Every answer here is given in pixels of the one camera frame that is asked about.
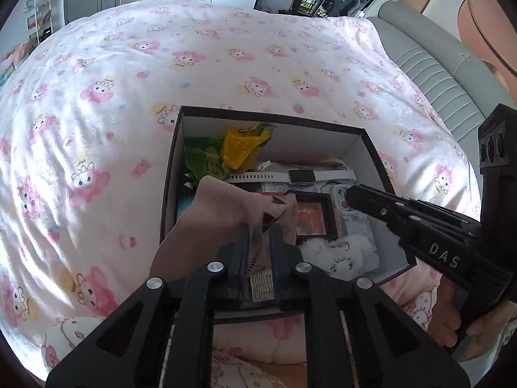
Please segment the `person's right hand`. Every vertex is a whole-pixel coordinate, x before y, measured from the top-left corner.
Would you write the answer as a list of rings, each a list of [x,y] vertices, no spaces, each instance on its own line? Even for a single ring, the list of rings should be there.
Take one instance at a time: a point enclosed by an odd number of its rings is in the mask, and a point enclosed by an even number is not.
[[[460,314],[454,304],[455,285],[442,277],[437,289],[437,303],[432,310],[428,334],[440,345],[452,348],[458,341],[457,331],[461,326]],[[503,301],[489,314],[471,324],[466,334],[474,340],[465,352],[466,357],[481,356],[489,351],[510,320],[516,318],[516,304],[511,300]]]

